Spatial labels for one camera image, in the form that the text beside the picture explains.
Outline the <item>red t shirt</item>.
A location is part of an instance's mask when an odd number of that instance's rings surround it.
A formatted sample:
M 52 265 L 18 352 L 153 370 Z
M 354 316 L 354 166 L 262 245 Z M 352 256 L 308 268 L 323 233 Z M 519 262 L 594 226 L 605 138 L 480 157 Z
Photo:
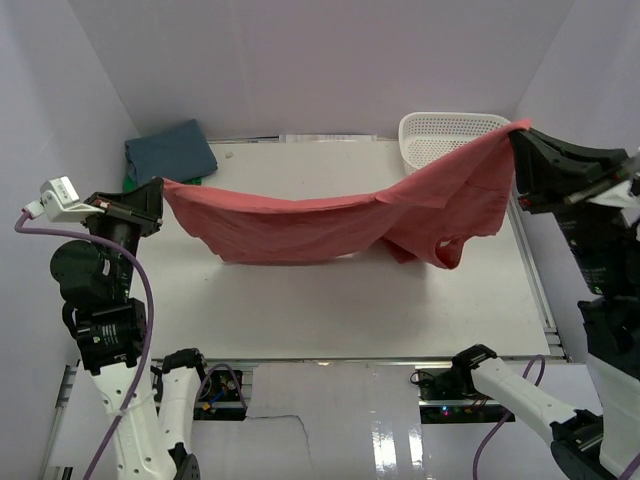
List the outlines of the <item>red t shirt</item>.
M 502 227 L 514 179 L 509 136 L 522 119 L 482 135 L 377 192 L 284 200 L 165 180 L 180 226 L 223 261 L 313 264 L 381 241 L 399 263 L 456 268 L 465 243 Z

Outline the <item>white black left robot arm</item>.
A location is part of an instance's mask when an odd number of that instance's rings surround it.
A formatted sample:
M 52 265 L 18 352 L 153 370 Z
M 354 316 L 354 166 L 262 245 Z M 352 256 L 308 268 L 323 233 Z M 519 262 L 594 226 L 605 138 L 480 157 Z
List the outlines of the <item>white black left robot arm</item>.
M 194 400 L 209 392 L 211 374 L 194 348 L 167 356 L 159 376 L 164 403 L 156 405 L 148 362 L 151 315 L 130 295 L 139 241 L 162 225 L 162 190 L 162 180 L 154 179 L 129 193 L 96 192 L 81 200 L 66 177 L 40 189 L 50 221 L 79 223 L 90 234 L 60 246 L 50 273 L 82 365 L 118 422 L 108 442 L 120 479 L 200 476 L 189 436 Z

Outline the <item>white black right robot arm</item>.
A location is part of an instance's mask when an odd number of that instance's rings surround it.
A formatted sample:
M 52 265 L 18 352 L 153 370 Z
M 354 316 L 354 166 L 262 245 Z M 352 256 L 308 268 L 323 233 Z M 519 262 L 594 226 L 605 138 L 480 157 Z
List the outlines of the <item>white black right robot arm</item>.
M 521 207 L 554 216 L 592 293 L 578 307 L 587 368 L 602 411 L 562 402 L 511 370 L 488 347 L 459 354 L 435 378 L 444 392 L 488 397 L 549 447 L 570 479 L 639 475 L 639 238 L 624 211 L 639 204 L 639 159 L 622 149 L 570 144 L 536 130 L 512 132 Z

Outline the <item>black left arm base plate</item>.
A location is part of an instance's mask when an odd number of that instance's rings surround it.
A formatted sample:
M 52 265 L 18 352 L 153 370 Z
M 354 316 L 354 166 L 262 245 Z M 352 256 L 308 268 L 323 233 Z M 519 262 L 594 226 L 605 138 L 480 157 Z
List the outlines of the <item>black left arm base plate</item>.
M 194 419 L 200 421 L 242 421 L 246 417 L 248 393 L 244 392 L 244 372 L 226 367 L 216 369 L 205 383 L 196 406 Z

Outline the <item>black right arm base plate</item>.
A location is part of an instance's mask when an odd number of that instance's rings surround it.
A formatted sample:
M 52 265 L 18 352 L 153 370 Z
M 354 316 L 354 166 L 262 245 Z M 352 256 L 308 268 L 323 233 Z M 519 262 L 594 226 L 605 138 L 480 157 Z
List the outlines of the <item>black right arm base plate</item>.
M 409 381 L 419 390 L 423 425 L 497 423 L 506 413 L 503 406 L 489 397 L 458 390 L 445 369 L 417 369 Z

